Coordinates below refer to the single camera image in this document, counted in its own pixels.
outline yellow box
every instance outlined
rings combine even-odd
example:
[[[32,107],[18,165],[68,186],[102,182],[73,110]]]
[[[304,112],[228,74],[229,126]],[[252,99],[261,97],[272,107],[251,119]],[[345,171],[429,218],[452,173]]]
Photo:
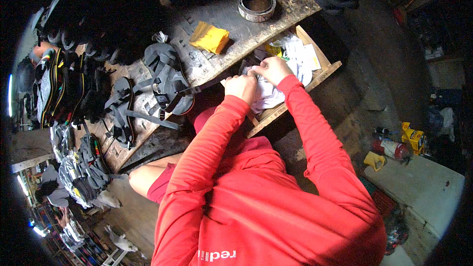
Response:
[[[427,141],[427,137],[425,136],[424,132],[416,131],[414,129],[409,128],[410,125],[410,122],[403,122],[402,140],[403,143],[412,146],[414,154],[419,155],[421,153],[424,153],[425,142]]]

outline dirty table surface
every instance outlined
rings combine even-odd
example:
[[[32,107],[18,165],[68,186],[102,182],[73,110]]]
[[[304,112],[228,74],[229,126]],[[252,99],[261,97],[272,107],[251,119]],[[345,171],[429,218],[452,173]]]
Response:
[[[320,7],[313,0],[277,0],[275,14],[269,21],[253,23],[245,20],[239,14],[237,0],[218,0],[205,6],[189,7],[176,11],[173,13],[169,25],[164,27],[162,31],[169,35],[170,44],[178,51],[187,80],[191,86],[198,86],[216,78],[259,45],[319,10]],[[220,55],[197,50],[188,45],[192,32],[199,21],[205,21],[217,28],[230,31],[230,41]],[[81,50],[84,48],[78,48],[77,52],[81,53]],[[122,76],[132,79],[135,83],[151,77],[141,60],[130,66],[110,65],[107,62],[105,67],[117,70],[111,75],[112,84]],[[145,88],[142,92],[135,98],[133,110],[147,114],[144,105],[149,102],[152,107],[156,101],[151,88]],[[182,120],[182,117],[167,114],[166,119],[176,121]],[[113,126],[112,121],[112,117],[107,115],[105,122],[109,129]],[[132,124],[135,133],[135,146],[131,150],[127,150],[122,148],[113,138],[106,137],[103,123],[91,124],[87,122],[90,132],[97,136],[102,145],[105,162],[115,172],[127,163],[133,153],[159,127],[141,118],[135,118]],[[83,129],[75,131],[77,148],[80,146],[80,138],[84,133]]]

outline white dog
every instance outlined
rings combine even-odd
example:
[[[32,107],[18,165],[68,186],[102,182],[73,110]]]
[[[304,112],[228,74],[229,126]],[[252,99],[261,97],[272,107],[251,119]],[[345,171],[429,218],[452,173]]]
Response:
[[[122,250],[127,250],[129,252],[136,252],[138,251],[138,248],[136,245],[132,244],[130,241],[128,241],[125,238],[125,234],[118,236],[116,235],[113,231],[112,228],[110,228],[110,225],[107,225],[105,227],[105,231],[107,231],[110,235],[110,240],[116,245],[118,248]]]

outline hand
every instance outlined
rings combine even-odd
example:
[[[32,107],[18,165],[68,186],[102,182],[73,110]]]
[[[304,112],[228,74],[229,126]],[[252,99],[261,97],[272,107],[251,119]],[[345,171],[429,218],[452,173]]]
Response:
[[[232,95],[245,101],[249,106],[254,102],[258,82],[254,73],[235,75],[225,80],[225,95]]]
[[[263,76],[274,86],[277,86],[286,76],[294,75],[286,61],[277,56],[264,59],[259,66],[251,67],[248,74],[251,72]]]

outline red fire extinguisher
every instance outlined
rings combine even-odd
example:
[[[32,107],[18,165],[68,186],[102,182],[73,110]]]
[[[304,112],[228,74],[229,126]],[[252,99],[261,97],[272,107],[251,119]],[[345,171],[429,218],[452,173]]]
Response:
[[[386,154],[387,156],[403,161],[412,156],[411,151],[403,143],[391,140],[374,140],[373,151],[376,153]]]

